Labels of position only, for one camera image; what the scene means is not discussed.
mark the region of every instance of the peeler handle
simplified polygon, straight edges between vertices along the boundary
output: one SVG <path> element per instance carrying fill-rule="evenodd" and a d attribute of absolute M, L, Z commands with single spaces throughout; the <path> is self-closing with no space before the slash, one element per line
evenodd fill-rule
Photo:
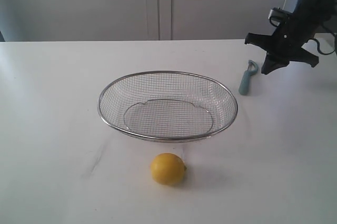
<path fill-rule="evenodd" d="M 249 70 L 246 70 L 243 73 L 242 79 L 241 79 L 241 84 L 239 87 L 239 93 L 241 95 L 247 95 L 248 91 L 249 91 L 249 83 L 251 80 L 251 73 L 249 72 Z"/>

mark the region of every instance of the wire mesh basket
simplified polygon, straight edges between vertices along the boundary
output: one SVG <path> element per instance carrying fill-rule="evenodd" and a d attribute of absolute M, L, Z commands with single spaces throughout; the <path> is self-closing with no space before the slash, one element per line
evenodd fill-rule
<path fill-rule="evenodd" d="M 133 137 L 187 142 L 229 127 L 237 102 L 228 88 L 211 78 L 143 72 L 110 83 L 98 99 L 98 113 L 109 126 Z"/>

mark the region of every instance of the metal basket rim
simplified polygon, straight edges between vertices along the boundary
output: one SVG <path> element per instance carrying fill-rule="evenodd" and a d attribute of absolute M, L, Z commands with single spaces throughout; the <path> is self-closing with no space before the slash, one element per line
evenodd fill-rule
<path fill-rule="evenodd" d="M 235 103 L 235 114 L 233 116 L 233 118 L 231 119 L 231 121 L 224 127 L 213 131 L 213 132 L 208 132 L 208 133 L 204 133 L 204 134 L 199 134 L 199 135 L 191 135 L 191 136 L 187 136 L 187 137 L 153 137 L 153 136 L 146 136 L 146 135 L 141 135 L 141 134 L 137 134 L 128 130 L 125 130 L 123 128 L 117 127 L 111 123 L 109 123 L 103 116 L 102 111 L 101 111 L 101 100 L 105 94 L 105 92 L 114 84 L 118 83 L 119 81 L 126 79 L 126 78 L 130 78 L 130 77 L 134 77 L 134 76 L 139 76 L 139 75 L 147 75 L 147 74 L 180 74 L 180 75 L 189 75 L 189 76 L 194 76 L 194 77 L 199 77 L 199 78 L 204 78 L 207 79 L 209 81 L 212 81 L 218 85 L 220 85 L 222 88 L 224 88 L 232 97 L 232 99 L 234 100 Z M 136 138 L 142 138 L 143 140 L 147 140 L 147 141 L 156 141 L 156 142 L 189 142 L 189 141 L 196 141 L 199 139 L 203 139 L 203 138 L 207 138 L 210 136 L 213 136 L 225 129 L 227 129 L 230 125 L 233 124 L 233 122 L 235 121 L 236 117 L 237 117 L 237 112 L 238 112 L 238 104 L 237 104 L 237 100 L 235 98 L 235 96 L 232 94 L 232 92 L 225 86 L 223 85 L 221 82 L 213 79 L 213 78 L 209 78 L 203 75 L 199 75 L 199 74 L 194 74 L 194 73 L 187 73 L 187 72 L 179 72 L 179 71 L 174 71 L 174 70 L 153 70 L 153 71 L 148 71 L 148 72 L 138 72 L 138 73 L 132 73 L 132 74 L 128 74 L 125 75 L 123 77 L 120 77 L 114 81 L 112 81 L 110 84 L 108 84 L 101 92 L 99 98 L 98 98 L 98 102 L 97 102 L 97 110 L 98 110 L 98 114 L 100 116 L 100 118 L 102 119 L 103 122 L 105 122 L 107 125 L 109 125 L 110 127 L 133 137 Z"/>

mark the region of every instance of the yellow lemon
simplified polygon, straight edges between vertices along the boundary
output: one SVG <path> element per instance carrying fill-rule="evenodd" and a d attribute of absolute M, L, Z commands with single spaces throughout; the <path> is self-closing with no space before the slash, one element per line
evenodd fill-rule
<path fill-rule="evenodd" d="M 152 178 L 162 185 L 178 184 L 184 178 L 185 170 L 183 160 L 171 153 L 162 153 L 151 163 Z"/>

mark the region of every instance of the tabletop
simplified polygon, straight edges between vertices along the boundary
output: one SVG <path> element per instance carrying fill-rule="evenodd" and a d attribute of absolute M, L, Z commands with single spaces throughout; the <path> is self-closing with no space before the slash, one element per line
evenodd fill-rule
<path fill-rule="evenodd" d="M 335 223 L 337 57 L 257 74 L 239 95 L 247 61 L 264 57 L 243 40 L 1 43 L 0 223 Z M 235 122 L 184 144 L 105 125 L 103 88 L 147 70 L 218 80 Z M 177 187 L 151 178 L 162 152 L 186 163 Z"/>

